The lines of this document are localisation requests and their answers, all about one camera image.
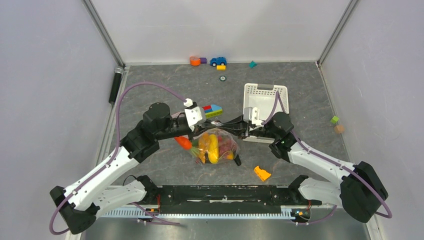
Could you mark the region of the orange yellow fruit toy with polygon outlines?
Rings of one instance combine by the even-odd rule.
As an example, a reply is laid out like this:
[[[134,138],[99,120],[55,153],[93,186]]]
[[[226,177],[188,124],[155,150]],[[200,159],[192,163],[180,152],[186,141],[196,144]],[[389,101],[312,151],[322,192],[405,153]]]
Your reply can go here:
[[[206,132],[204,132],[198,138],[199,159],[201,160],[203,164],[206,163],[205,154],[207,153],[208,141],[209,141],[209,134]]]

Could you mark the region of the yellow corn toy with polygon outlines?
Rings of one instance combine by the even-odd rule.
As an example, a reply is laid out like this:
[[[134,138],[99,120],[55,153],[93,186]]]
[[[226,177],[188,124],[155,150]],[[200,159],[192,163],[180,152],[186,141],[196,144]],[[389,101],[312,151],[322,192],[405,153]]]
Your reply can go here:
[[[218,137],[215,134],[209,135],[207,154],[208,160],[211,164],[217,164],[219,162],[219,143]]]

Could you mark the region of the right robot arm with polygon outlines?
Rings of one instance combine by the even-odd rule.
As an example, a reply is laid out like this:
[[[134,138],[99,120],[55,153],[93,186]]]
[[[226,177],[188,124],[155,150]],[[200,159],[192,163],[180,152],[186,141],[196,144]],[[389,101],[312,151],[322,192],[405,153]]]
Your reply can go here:
[[[275,113],[267,122],[251,124],[243,116],[214,126],[237,137],[273,137],[269,148],[273,155],[288,163],[302,166],[324,180],[305,175],[297,177],[289,189],[295,204],[317,200],[341,206],[352,218],[367,223],[374,215],[393,217],[386,200],[389,196],[375,169],[367,162],[344,161],[314,149],[294,133],[294,125],[285,112]]]

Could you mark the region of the red grape bunch toy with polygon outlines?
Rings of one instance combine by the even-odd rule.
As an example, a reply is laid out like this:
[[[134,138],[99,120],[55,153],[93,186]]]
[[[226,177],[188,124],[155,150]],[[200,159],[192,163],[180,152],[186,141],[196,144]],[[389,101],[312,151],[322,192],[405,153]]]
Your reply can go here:
[[[236,150],[235,141],[231,136],[218,136],[218,150],[220,157],[234,152]]]

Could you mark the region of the orange carrot toy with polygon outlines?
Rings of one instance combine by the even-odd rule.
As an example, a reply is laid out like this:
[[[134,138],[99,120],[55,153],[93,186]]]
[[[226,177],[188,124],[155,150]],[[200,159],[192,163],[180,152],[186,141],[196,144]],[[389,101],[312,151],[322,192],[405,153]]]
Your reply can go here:
[[[186,151],[192,149],[192,142],[185,136],[177,136],[174,137],[174,140]]]

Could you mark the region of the clear polka dot zip bag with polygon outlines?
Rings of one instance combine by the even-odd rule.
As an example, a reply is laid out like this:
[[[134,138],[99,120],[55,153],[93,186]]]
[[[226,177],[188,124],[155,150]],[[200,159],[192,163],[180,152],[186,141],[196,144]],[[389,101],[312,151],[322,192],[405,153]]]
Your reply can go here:
[[[193,138],[186,135],[177,136],[174,140],[196,158],[199,164],[219,164],[226,161],[241,164],[238,159],[239,147],[232,135],[215,126]]]

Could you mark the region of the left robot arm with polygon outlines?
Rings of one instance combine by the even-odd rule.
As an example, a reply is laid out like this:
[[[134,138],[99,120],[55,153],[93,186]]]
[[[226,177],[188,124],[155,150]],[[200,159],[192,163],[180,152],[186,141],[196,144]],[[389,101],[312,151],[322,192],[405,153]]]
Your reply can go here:
[[[57,234],[53,230],[57,214],[67,225],[67,229],[61,233],[77,235],[112,209],[133,202],[153,203],[157,190],[144,185],[142,180],[137,179],[111,191],[106,188],[159,150],[160,140],[191,135],[206,119],[204,109],[196,104],[185,108],[179,117],[172,117],[170,107],[163,102],[152,104],[137,126],[117,143],[115,150],[99,165],[73,184],[55,186],[50,190],[50,197],[56,205],[49,224],[51,233]]]

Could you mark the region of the orange red mango toy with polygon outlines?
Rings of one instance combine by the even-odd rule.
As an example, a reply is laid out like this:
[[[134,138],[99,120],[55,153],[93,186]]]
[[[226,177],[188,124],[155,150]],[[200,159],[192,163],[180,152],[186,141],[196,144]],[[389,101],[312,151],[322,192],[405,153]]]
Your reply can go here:
[[[223,158],[226,160],[233,160],[235,158],[235,155],[233,151],[230,150],[224,153]]]

